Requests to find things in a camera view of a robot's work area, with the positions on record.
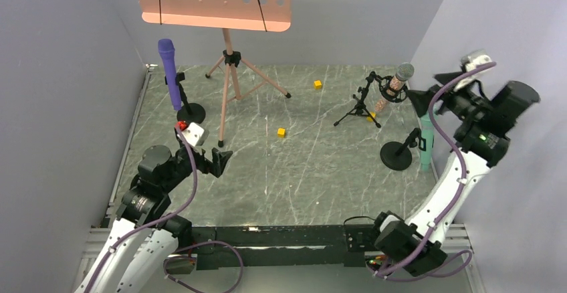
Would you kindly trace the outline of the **teal green microphone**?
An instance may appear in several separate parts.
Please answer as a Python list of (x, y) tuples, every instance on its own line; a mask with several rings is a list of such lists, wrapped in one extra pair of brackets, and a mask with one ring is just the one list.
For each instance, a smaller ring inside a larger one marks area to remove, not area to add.
[(421, 122), (420, 166), (422, 171), (429, 171), (432, 163), (435, 129), (431, 121), (431, 117), (428, 114), (420, 117), (420, 122)]

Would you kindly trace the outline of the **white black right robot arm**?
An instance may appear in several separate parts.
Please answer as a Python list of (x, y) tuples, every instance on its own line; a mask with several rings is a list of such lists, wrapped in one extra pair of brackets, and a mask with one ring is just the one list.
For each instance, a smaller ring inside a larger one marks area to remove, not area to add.
[(483, 91), (475, 71), (435, 75), (428, 90), (409, 90), (419, 114), (452, 112), (461, 124), (447, 139), (451, 153), (436, 185), (407, 219), (391, 211), (380, 213), (369, 224), (344, 221), (346, 265), (366, 266), (375, 276), (388, 279), (405, 270), (412, 280), (440, 277), (441, 268), (452, 261), (442, 248), (451, 222), (476, 184), (505, 156), (507, 133), (517, 118), (541, 98), (531, 86), (509, 81), (493, 97)]

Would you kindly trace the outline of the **black round-base microphone stand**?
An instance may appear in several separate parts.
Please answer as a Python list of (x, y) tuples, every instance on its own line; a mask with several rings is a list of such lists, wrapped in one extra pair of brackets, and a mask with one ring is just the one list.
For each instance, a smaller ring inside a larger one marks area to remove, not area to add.
[(177, 120), (201, 124), (206, 117), (205, 109), (198, 103), (188, 101), (183, 85), (181, 84), (183, 80), (185, 80), (185, 74), (183, 72), (177, 72), (176, 82), (182, 102), (182, 108), (177, 112)]

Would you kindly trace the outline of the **black clip stand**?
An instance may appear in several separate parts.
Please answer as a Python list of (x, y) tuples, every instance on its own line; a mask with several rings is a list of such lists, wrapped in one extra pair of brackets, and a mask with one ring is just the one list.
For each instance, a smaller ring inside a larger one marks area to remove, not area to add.
[(403, 142), (390, 141), (380, 149), (382, 163), (394, 171), (403, 171), (412, 163), (411, 149), (417, 147), (425, 151), (427, 141), (422, 137), (420, 128), (414, 128)]

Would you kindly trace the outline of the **purple microphone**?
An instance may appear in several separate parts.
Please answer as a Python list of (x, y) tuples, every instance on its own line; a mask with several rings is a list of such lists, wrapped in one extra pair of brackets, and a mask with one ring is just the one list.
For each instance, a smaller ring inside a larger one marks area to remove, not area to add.
[(158, 52), (162, 60), (165, 72), (166, 84), (173, 109), (179, 111), (182, 108), (181, 93), (177, 83), (177, 67), (175, 64), (175, 47), (171, 39), (160, 39), (158, 41)]

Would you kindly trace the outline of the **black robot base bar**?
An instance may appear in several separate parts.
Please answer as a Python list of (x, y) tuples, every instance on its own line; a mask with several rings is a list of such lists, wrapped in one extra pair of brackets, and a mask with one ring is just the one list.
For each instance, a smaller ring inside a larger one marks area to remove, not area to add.
[(374, 246), (377, 234), (369, 221), (338, 225), (194, 227), (189, 248), (180, 244), (165, 269), (172, 274), (193, 270), (260, 266), (342, 265), (363, 267), (385, 259)]

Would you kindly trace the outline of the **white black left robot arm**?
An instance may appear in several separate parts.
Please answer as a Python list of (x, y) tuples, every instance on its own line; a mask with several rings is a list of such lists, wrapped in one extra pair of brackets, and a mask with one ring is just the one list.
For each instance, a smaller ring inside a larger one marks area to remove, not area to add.
[(108, 238), (76, 292), (139, 292), (166, 257), (193, 243), (192, 223), (166, 213), (169, 193), (196, 170), (220, 177), (230, 151), (176, 153), (164, 145), (145, 150), (138, 172), (123, 195)]

